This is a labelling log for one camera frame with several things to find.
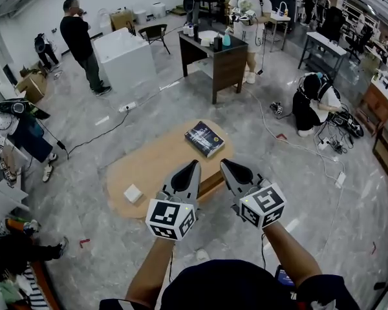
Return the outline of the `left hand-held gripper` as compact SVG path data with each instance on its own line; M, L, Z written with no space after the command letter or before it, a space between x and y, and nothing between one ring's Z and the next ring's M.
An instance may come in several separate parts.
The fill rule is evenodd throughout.
M159 238L181 241L197 221L201 166L197 160L169 174L151 199L145 224Z

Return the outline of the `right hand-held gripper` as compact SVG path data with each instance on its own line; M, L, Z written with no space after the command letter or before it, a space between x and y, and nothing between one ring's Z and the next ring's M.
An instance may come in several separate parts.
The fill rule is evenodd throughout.
M285 195L277 183L264 179L256 164L224 158L220 170L228 189L236 196L232 209L244 222L264 229L280 219L287 203Z

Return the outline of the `person's right forearm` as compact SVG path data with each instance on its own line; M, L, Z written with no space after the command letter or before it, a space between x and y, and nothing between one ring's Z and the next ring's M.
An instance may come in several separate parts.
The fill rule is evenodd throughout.
M265 227L263 231L296 287L310 277L322 274L315 258L279 222Z

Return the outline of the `person's left forearm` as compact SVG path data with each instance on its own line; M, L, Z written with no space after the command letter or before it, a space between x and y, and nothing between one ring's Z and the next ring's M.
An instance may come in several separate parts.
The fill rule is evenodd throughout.
M171 260L174 240L157 238L132 279L125 299L154 310Z

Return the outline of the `wooden coffee table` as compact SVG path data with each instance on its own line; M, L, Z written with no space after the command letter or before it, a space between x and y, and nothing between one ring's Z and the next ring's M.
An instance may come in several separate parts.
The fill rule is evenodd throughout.
M234 155L230 136L218 124L205 119L203 122L225 141L222 149L206 158L184 137L198 122L193 119L174 126L169 132L109 165L107 202L110 208L124 218L142 219L146 216L150 199L162 188L167 175L182 164L198 160L201 165L200 182L220 172L220 161ZM131 184L135 184L143 193L135 203L130 203L124 197L124 191Z

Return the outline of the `dark blue book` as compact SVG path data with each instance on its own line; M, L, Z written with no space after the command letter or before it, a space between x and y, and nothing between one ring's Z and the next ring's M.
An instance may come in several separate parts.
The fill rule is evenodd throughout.
M189 129L184 137L206 158L212 157L225 145L225 141L203 121Z

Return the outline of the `small white box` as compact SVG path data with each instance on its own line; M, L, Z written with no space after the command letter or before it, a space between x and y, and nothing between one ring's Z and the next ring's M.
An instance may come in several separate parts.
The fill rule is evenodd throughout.
M124 191L124 197L126 200L128 200L130 203L137 202L141 196L143 195L142 191L135 185L131 184L125 191Z

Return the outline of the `person's dark shirt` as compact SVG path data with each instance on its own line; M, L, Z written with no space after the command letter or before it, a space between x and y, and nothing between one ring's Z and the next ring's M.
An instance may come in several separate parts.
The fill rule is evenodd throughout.
M184 269L164 290L160 310L360 310L344 279L306 279L290 291L263 268L243 260L210 260Z

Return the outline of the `blue screen device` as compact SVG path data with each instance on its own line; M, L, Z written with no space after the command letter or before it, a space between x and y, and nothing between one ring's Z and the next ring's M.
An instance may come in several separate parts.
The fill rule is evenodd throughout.
M292 279L287 275L282 265L277 266L277 269L275 272L275 279L284 286L287 286L289 288L295 287L295 284L293 283Z

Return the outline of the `dark wooden vanity cabinet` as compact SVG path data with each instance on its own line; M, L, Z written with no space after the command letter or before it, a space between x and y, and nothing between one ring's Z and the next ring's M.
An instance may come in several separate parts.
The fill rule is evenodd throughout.
M213 104L217 103L217 93L221 90L235 86L236 93L241 92L248 53L248 45L244 41L230 35L230 45L217 50L213 44L202 46L200 39L194 39L182 31L178 33L178 38L182 74L185 78L188 76L189 65L208 63L208 68L211 70L208 75L212 80L211 102Z

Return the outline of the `white rectangular cabinet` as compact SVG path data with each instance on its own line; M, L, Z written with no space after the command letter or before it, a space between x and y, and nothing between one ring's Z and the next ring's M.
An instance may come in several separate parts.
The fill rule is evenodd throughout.
M156 78L156 69L149 43L132 35L127 27L94 41L99 62L112 88L127 92Z

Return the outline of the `white wash basin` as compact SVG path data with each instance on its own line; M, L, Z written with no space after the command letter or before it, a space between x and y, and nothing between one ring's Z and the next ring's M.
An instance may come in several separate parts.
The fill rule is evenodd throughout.
M214 45L215 38L222 38L223 35L213 30L205 30L198 33L200 44L203 47Z

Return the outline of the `wooden cabinet with white top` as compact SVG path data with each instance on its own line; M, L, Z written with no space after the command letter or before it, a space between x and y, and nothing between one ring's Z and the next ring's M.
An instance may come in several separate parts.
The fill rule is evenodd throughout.
M355 115L371 136L377 135L385 126L388 121L388 71L376 69Z

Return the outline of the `grey metal table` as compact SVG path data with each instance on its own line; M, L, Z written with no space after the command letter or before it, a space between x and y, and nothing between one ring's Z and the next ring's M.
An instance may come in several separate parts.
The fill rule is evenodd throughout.
M336 60L335 63L330 65L325 59L325 55L317 56L317 48L322 48L324 50L323 53L329 53ZM300 69L302 64L305 64L307 68L322 72L330 80L334 81L346 56L347 51L344 48L333 43L319 32L307 32L305 45L297 68Z

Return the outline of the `white sink table with faucet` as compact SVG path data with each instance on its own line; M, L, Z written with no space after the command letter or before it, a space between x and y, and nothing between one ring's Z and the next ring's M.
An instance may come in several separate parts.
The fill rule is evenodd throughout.
M277 9L276 12L272 12L270 15L270 22L273 24L273 30L272 30L272 41L271 41L271 46L270 46L270 52L272 52L274 43L276 41L281 42L281 50L283 50L284 45L285 45L285 37L287 33L287 28L288 24L291 21L291 18L288 16L288 7L287 4L284 1L281 1L279 8ZM284 32L283 32L283 37L281 39L276 38L276 33L277 33L277 26L278 24L284 24Z

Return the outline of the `orange sofa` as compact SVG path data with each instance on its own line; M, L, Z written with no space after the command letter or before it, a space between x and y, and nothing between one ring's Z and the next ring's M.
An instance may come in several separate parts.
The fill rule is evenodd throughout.
M50 275L45 263L36 261L29 263L27 267L30 267L33 270L37 284L42 290L42 293L44 294L51 310L64 310L53 288L52 281L50 279Z

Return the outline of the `cardboard box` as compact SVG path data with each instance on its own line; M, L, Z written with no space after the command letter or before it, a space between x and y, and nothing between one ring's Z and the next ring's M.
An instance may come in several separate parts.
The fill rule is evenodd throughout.
M30 73L16 85L16 88L20 93L25 93L25 97L31 103L38 103L45 97L47 80L41 72Z
M133 13L129 9L119 10L109 14L113 31L121 28L128 28L130 32L134 30Z

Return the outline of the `dark table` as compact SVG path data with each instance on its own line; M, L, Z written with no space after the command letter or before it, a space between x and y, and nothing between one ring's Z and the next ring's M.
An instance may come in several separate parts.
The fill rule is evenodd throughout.
M209 25L213 22L226 25L226 0L200 0L199 17L205 18Z

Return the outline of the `black office chair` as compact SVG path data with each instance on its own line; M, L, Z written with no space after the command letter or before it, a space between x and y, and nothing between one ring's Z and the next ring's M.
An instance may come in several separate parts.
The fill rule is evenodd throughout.
M373 35L372 28L365 25L360 35L345 36L345 41L349 44L346 51L349 52L349 57L354 57L360 61L359 55L364 52L365 45L369 42Z

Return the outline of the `white toilet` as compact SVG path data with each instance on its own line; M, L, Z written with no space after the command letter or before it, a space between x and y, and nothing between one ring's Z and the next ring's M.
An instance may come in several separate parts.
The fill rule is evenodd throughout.
M102 8L98 11L98 24L103 35L112 32L111 18L108 10Z

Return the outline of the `striped black white garment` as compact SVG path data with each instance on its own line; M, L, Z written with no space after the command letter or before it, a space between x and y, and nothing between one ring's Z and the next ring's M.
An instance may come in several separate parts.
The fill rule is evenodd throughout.
M51 310L30 267L27 267L21 275L16 276L16 282L20 290L27 296L32 310Z

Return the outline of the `white shelf unit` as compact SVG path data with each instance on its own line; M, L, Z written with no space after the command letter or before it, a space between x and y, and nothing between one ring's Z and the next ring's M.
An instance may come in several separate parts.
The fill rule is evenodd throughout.
M351 4L348 0L344 0L342 11L356 34L361 35L365 31L365 27L371 29L373 36L380 34L380 22L369 14L371 9L363 10Z

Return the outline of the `black monitor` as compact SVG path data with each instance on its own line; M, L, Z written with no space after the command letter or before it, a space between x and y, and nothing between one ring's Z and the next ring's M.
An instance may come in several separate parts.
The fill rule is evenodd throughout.
M17 83L18 83L18 80L16 79L16 77L14 76L13 72L11 71L10 67L8 66L8 64L6 64L4 67L3 67L3 72L5 74L5 76L7 77L7 79L9 80L9 82L13 85L13 86L16 86Z

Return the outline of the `light green garment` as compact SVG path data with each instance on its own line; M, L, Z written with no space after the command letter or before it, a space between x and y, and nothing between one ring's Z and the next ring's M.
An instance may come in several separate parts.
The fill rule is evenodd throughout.
M22 294L19 292L19 289L11 282L0 282L0 292L6 305L24 300Z

